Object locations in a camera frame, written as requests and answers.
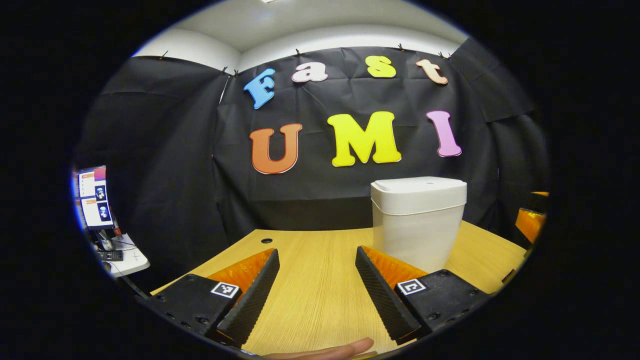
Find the orange object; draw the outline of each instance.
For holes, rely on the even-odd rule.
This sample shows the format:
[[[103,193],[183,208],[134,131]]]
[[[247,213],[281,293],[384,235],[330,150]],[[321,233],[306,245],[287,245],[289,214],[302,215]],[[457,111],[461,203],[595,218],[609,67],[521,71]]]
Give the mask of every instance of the orange object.
[[[540,229],[542,224],[545,223],[545,219],[546,216],[544,214],[520,209],[516,219],[516,227],[529,241],[533,242],[540,234]]]
[[[429,275],[428,273],[411,266],[404,261],[400,261],[383,252],[370,249],[363,246],[362,249],[367,254],[373,265],[376,266],[378,272],[385,278],[387,284],[393,289],[399,282],[415,279],[420,276]]]
[[[273,248],[259,252],[207,276],[207,279],[240,286],[242,290],[242,294],[238,298],[238,301],[240,301],[246,291],[249,290],[249,286],[253,284],[272,252]]]

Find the letter m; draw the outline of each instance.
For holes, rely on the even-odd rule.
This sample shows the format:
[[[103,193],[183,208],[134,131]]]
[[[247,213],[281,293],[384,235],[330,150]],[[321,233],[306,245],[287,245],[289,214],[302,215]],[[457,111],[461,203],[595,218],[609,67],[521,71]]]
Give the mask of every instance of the letter m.
[[[349,151],[349,145],[358,155],[362,163],[369,161],[369,155],[376,144],[373,161],[377,163],[395,163],[402,159],[396,149],[396,139],[391,122],[394,114],[388,111],[377,111],[371,114],[365,131],[349,114],[334,115],[327,119],[335,131],[335,158],[331,161],[334,167],[348,167],[355,164],[356,159]]]

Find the monitor screen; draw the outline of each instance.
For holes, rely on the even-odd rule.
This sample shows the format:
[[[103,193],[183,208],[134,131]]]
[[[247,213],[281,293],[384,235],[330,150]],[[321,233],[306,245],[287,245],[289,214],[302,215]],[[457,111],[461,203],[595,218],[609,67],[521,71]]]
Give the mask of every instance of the monitor screen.
[[[79,200],[84,222],[89,229],[114,227],[109,210],[106,174],[106,166],[86,168],[77,172],[76,201]]]

